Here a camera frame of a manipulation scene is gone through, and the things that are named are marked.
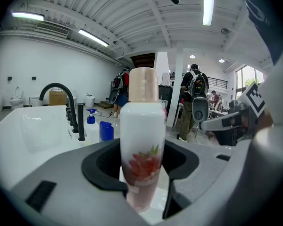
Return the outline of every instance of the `white bathtub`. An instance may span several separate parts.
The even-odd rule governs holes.
[[[67,121],[65,106],[19,108],[0,122],[0,185],[10,190],[48,159],[86,145]],[[88,139],[89,144],[97,143]]]

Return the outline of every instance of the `backpack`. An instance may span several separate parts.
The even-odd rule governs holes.
[[[192,98],[206,98],[208,92],[208,85],[205,79],[203,78],[202,73],[196,75],[193,70],[191,70],[190,73],[193,77],[188,83],[188,93],[191,95]]]
[[[128,94],[128,85],[125,83],[125,73],[119,73],[114,79],[112,83],[112,89],[118,89],[123,91],[125,94]]]

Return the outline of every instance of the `cardboard box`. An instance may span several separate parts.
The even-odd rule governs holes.
[[[64,91],[50,91],[49,105],[66,105],[66,93]]]

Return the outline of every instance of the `shoe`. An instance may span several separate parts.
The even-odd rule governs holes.
[[[180,141],[184,141],[184,142],[187,142],[187,141],[183,140],[181,137],[179,137],[179,139],[178,139],[178,140],[180,140]]]

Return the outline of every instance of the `khaki pants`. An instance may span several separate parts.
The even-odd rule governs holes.
[[[183,140],[187,140],[187,134],[190,132],[194,125],[194,118],[192,115],[192,105],[193,102],[184,102],[183,113],[181,116],[181,128],[179,131],[179,136]]]

